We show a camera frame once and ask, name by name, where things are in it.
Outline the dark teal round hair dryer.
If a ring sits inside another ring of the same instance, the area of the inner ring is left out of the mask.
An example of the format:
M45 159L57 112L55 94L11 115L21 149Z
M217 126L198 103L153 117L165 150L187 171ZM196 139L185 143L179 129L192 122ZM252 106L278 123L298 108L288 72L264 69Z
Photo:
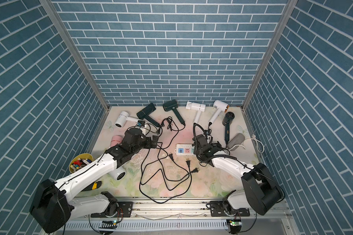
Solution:
M228 144L230 137L230 125L235 118L235 114L233 112L227 112L222 121L223 126L225 127L225 143Z

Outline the dark green boxy hair dryer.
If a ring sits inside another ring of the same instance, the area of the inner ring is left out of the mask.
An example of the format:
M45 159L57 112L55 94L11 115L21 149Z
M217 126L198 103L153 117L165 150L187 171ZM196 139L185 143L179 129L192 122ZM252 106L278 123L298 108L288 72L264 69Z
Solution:
M164 111L166 111L166 112L173 111L174 114L176 115L176 117L178 118L179 122L182 125L185 125L185 121L182 118L182 116L180 115L180 113L178 112L177 108L178 108L178 102L175 99L170 100L170 101L163 104Z

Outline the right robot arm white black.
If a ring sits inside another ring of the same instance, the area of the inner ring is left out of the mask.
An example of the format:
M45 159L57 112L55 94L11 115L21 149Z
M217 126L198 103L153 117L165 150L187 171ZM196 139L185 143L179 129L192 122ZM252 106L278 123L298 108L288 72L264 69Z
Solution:
M266 165L248 164L228 155L221 147L211 144L192 144L197 159L221 169L242 182L243 192L233 190L223 198L223 209L235 215L241 208L252 208L265 215L275 204L285 198L284 190L273 179Z

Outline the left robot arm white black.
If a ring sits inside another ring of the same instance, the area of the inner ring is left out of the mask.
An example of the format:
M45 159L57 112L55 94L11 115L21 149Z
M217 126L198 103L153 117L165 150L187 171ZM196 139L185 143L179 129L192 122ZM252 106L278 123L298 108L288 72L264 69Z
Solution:
M62 228L70 219L93 213L115 214L117 199L108 192L82 199L75 197L105 174L121 174L122 165L140 150L156 148L157 143L158 136L147 137L139 128L127 130L121 143L106 150L86 167L56 181L41 182L35 191L30 214L48 234Z

